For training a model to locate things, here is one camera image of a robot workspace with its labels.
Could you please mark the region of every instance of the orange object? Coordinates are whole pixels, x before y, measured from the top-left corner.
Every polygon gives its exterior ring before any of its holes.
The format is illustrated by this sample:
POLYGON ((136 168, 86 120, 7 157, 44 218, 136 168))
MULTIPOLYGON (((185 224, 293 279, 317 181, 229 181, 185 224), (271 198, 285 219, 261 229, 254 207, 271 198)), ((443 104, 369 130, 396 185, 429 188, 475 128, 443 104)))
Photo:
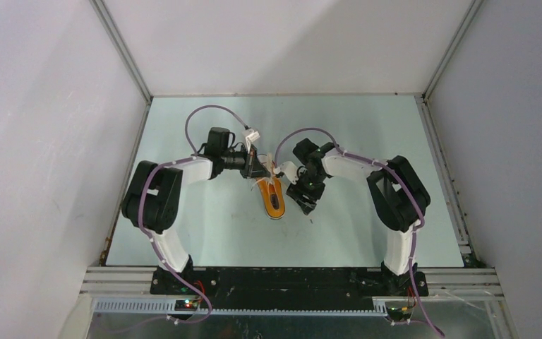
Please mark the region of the orange object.
POLYGON ((258 182, 260 195, 263 196, 265 211, 269 218, 280 219, 286 213, 284 204, 284 194, 282 193, 282 183, 276 178, 263 179, 258 182))

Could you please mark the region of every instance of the gray floor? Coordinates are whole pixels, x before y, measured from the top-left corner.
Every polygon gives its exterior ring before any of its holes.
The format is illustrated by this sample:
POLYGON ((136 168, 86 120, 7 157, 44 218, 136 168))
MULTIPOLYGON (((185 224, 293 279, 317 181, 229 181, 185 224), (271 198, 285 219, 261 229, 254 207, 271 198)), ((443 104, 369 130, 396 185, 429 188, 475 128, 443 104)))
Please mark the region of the gray floor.
MULTIPOLYGON (((442 193, 414 97, 406 95, 341 95, 288 97, 155 98, 138 150, 137 161, 166 162, 186 157, 191 149, 184 137, 187 115, 207 104, 224 105, 261 132, 256 142, 263 153, 274 152, 292 131, 316 126, 327 129, 348 151, 376 158, 407 157, 425 184, 432 203, 426 227, 418 234, 420 266, 462 266, 452 221, 442 193)), ((206 141, 210 127, 239 132, 227 112, 207 109, 190 125, 196 145, 206 141)), ((291 149, 309 137, 288 141, 279 161, 296 160, 291 149)), ((377 218, 365 182, 343 178, 327 181, 318 207, 309 216, 289 198, 281 220, 270 220, 260 192, 239 173, 191 185, 181 195, 177 227, 197 266, 368 266, 377 267, 385 255, 386 227, 377 218)), ((156 265, 146 237, 120 217, 107 265, 156 265)))

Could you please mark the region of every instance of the white connector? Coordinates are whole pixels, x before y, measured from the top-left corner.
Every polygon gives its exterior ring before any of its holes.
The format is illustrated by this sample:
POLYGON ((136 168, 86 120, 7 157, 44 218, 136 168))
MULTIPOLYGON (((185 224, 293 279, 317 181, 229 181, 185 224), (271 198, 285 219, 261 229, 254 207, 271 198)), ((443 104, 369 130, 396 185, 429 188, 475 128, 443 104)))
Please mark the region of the white connector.
POLYGON ((251 145, 260 138, 260 133, 255 129, 247 129, 242 131, 242 135, 246 140, 246 150, 251 151, 251 145))
POLYGON ((283 172, 285 177, 292 183, 296 184, 298 181, 298 167, 294 165, 291 161, 286 161, 283 164, 279 166, 279 171, 275 172, 275 174, 279 174, 278 172, 283 172))

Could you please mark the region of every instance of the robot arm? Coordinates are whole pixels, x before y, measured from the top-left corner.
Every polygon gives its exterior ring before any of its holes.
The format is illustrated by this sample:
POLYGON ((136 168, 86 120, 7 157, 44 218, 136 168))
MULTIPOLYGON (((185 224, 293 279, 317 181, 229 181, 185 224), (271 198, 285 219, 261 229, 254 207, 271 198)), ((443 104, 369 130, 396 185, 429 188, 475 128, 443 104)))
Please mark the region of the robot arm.
MULTIPOLYGON (((406 194, 395 186, 395 179, 380 167, 341 154, 332 143, 318 147, 304 139, 296 144, 294 154, 303 166, 296 167, 291 162, 285 162, 279 166, 278 172, 283 172, 291 182, 286 194, 296 201, 305 215, 317 206, 325 190, 325 179, 344 177, 357 182, 363 179, 367 181, 375 210, 389 228, 383 264, 394 275, 406 273, 413 228, 420 221, 406 194)), ((408 160, 397 156, 388 160, 387 166, 402 178, 424 214, 430 196, 408 160)))
MULTIPOLYGON (((244 178, 269 177, 270 173, 257 157, 253 145, 240 150, 230 147, 231 132, 214 127, 209 131, 203 154, 172 162, 160 169, 148 187, 144 203, 143 224, 151 232, 153 241, 168 264, 181 272, 189 260, 177 231, 171 227, 177 217, 181 189, 194 182, 214 179, 223 170, 239 170, 244 178)), ((136 167, 132 181, 121 204, 121 213, 138 227, 138 207, 149 174, 158 166, 142 161, 136 167)))

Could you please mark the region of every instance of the white wall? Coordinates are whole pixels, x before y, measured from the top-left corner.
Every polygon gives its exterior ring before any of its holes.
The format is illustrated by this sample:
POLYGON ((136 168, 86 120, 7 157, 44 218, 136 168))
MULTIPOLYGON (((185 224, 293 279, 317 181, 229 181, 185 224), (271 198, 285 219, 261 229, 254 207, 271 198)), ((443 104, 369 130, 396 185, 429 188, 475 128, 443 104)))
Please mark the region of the white wall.
POLYGON ((430 108, 475 245, 542 338, 542 1, 486 1, 430 108))
POLYGON ((144 106, 89 1, 0 1, 0 338, 56 338, 144 106))
POLYGON ((107 1, 154 95, 421 92, 470 3, 107 1))

